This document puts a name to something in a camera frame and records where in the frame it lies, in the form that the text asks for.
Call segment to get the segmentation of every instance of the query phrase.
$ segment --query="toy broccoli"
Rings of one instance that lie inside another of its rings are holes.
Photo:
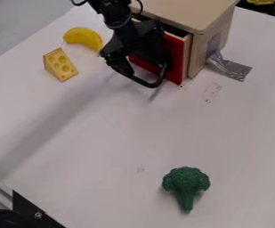
[[[193,209],[193,198],[198,191],[206,191],[210,187],[209,177],[195,167],[180,167],[164,176],[163,188],[173,192],[183,211]]]

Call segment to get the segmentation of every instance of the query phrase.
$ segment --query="white table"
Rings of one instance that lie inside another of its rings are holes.
[[[86,6],[0,57],[0,180],[67,227],[275,227],[275,18],[236,9],[222,53],[244,83],[203,69],[155,99],[65,45],[74,26],[111,37]],[[63,84],[42,63],[59,46],[80,71]],[[160,189],[181,166],[212,181],[189,215]]]

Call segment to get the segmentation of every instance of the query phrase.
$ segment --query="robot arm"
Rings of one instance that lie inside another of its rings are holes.
[[[143,5],[140,0],[137,1],[141,5],[141,13]],[[129,7],[131,0],[84,0],[81,3],[71,0],[71,2],[77,6],[88,3],[97,13],[103,15],[107,27],[114,30],[113,37],[100,51],[100,56],[111,68],[148,88],[160,86],[166,78],[171,60],[168,51],[163,46],[164,30],[159,21],[133,21],[133,14]],[[159,66],[161,72],[157,80],[148,82],[135,76],[126,58],[130,54]]]

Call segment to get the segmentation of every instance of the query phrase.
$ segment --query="red drawer front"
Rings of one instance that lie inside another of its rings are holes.
[[[183,72],[184,42],[180,39],[164,34],[164,47],[169,50],[172,57],[172,66],[171,69],[166,73],[166,79],[177,85],[180,85],[185,78]],[[129,55],[129,60],[156,75],[158,75],[161,71],[159,66],[152,65],[145,60],[140,59],[136,55]]]

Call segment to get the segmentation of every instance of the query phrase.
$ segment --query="duct tape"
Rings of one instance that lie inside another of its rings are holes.
[[[206,51],[206,63],[227,77],[243,82],[246,75],[251,71],[252,68],[234,61],[226,61],[223,59],[222,54],[219,51],[221,35],[221,33],[217,34],[209,42]]]

